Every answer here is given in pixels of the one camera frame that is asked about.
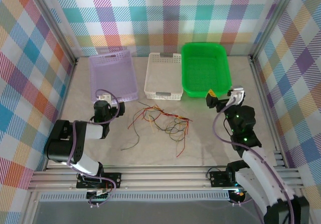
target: green basket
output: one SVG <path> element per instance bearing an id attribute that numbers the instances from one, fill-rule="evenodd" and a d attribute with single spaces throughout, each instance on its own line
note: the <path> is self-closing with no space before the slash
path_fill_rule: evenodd
<path id="1" fill-rule="evenodd" d="M 182 84 L 190 97 L 217 97 L 232 86 L 226 51 L 216 43 L 191 42 L 182 47 Z"/>

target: lavender plastic tray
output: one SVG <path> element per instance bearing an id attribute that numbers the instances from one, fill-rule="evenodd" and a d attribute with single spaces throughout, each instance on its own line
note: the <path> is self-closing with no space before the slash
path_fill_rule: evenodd
<path id="1" fill-rule="evenodd" d="M 138 99 L 136 75 L 129 50 L 91 56 L 89 70 L 93 102 L 97 101 L 97 89 L 108 90 L 123 102 Z"/>

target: checkered pattern wall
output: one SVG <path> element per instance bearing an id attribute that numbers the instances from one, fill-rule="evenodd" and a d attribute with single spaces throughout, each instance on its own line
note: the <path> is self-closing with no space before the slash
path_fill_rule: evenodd
<path id="1" fill-rule="evenodd" d="M 75 52 L 130 49 L 133 56 L 218 42 L 247 55 L 279 0 L 46 0 Z"/>
<path id="2" fill-rule="evenodd" d="M 321 0 L 291 0 L 259 56 L 287 159 L 321 223 Z"/>
<path id="3" fill-rule="evenodd" d="M 71 64 L 33 0 L 0 0 L 0 223 L 17 223 Z"/>

